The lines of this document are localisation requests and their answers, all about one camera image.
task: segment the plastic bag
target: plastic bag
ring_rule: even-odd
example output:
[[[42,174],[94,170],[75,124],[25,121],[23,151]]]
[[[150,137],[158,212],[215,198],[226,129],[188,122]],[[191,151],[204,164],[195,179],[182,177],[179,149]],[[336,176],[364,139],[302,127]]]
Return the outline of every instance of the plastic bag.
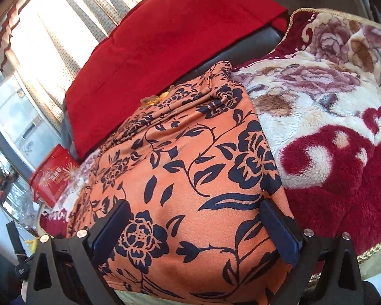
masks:
[[[37,211],[34,209],[31,194],[21,189],[17,183],[13,183],[7,201],[15,210],[14,217],[25,229],[37,229]]]

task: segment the orange floral fabric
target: orange floral fabric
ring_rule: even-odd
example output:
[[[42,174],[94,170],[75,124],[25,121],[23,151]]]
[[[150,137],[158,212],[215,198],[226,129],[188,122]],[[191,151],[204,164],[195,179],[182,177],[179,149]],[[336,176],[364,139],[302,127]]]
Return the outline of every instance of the orange floral fabric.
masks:
[[[219,62],[143,106],[106,141],[69,221],[90,227],[117,199],[128,226],[107,263],[109,286],[185,303],[267,304],[290,267],[263,227],[271,197],[291,216],[248,94]]]

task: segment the red and white blanket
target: red and white blanket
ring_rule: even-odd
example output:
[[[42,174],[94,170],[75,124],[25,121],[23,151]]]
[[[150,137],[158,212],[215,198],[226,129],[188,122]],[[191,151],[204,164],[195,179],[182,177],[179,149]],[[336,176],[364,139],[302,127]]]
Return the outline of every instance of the red and white blanket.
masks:
[[[239,68],[302,228],[381,241],[381,25],[297,10],[274,52]]]

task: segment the fleece blanket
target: fleece blanket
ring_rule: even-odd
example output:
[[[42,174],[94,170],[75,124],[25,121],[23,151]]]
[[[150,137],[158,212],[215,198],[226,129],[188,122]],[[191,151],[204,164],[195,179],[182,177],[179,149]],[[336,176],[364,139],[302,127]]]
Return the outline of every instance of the fleece blanket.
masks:
[[[84,158],[139,106],[286,9],[272,0],[144,0],[93,51],[66,92]]]
[[[278,47],[233,73],[249,93],[298,224],[381,241],[381,25],[297,10]]]

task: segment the folded fabric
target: folded fabric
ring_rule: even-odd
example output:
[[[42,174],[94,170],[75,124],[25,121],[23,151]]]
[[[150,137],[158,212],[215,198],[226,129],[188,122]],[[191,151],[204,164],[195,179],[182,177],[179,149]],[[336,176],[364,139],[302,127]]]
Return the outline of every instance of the folded fabric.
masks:
[[[93,51],[66,92],[82,159],[126,118],[286,9],[272,0],[144,0]]]
[[[144,106],[100,147],[69,221],[90,227],[118,199],[130,221],[100,272],[112,288],[194,304],[267,304],[287,276],[258,214],[291,216],[245,88],[220,62]]]
[[[323,237],[381,242],[381,25],[297,10],[275,51],[240,68],[292,213]]]

